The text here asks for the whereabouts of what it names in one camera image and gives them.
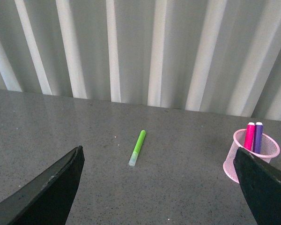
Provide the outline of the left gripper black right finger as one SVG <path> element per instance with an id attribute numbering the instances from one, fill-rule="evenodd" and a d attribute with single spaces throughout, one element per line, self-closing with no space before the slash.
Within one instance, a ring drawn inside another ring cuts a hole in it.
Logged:
<path id="1" fill-rule="evenodd" d="M 256 223 L 281 225 L 281 171 L 241 147 L 233 164 Z"/>

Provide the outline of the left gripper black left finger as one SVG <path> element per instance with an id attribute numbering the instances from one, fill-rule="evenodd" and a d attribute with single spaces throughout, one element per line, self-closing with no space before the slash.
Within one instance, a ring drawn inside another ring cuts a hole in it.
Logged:
<path id="1" fill-rule="evenodd" d="M 64 225 L 84 166 L 78 146 L 0 202 L 0 225 Z"/>

